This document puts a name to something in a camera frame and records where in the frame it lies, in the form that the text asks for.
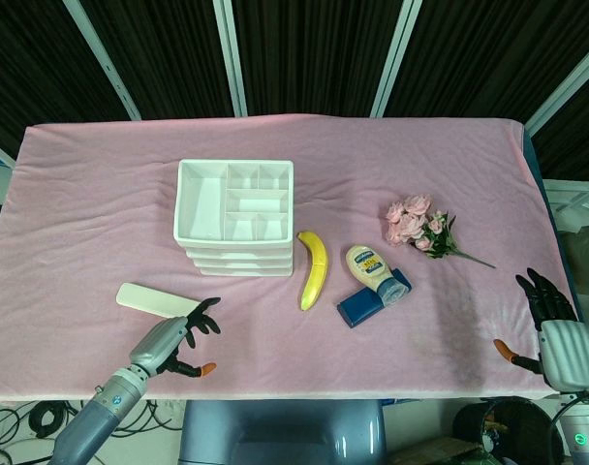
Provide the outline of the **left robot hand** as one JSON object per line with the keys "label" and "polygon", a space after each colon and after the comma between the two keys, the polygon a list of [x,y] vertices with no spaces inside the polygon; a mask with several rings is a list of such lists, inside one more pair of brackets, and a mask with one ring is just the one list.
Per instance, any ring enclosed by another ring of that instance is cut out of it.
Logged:
{"label": "left robot hand", "polygon": [[215,362],[194,367],[180,361],[177,356],[179,345],[183,340],[191,349],[196,348],[194,328],[202,334],[221,333],[215,320],[206,314],[210,306],[216,305],[220,301],[220,297],[205,299],[187,316],[169,318],[156,324],[131,351],[131,363],[141,368],[149,378],[162,374],[164,371],[189,378],[201,378],[210,374],[217,367]]}

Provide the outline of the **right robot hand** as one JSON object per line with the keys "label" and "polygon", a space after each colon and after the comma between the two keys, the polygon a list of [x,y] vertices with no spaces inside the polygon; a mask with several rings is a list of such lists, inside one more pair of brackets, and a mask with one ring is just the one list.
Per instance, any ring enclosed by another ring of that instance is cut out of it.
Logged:
{"label": "right robot hand", "polygon": [[539,357],[521,356],[500,339],[493,344],[509,363],[541,375],[552,389],[571,393],[589,389],[589,331],[568,299],[532,268],[516,282],[528,300],[538,336]]}

